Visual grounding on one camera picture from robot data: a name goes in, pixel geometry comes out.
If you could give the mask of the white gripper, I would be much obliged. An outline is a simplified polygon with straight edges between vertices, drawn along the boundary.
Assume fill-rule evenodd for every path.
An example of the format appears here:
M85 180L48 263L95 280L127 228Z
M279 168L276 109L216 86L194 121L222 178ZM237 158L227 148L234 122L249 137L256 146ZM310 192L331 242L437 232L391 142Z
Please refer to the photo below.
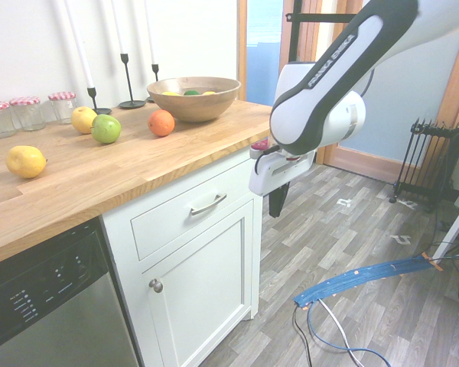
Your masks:
M255 162L249 179L249 189L257 195L269 194L269 215L280 216L288 196L291 181L310 170L316 151L297 157L286 152L272 152Z

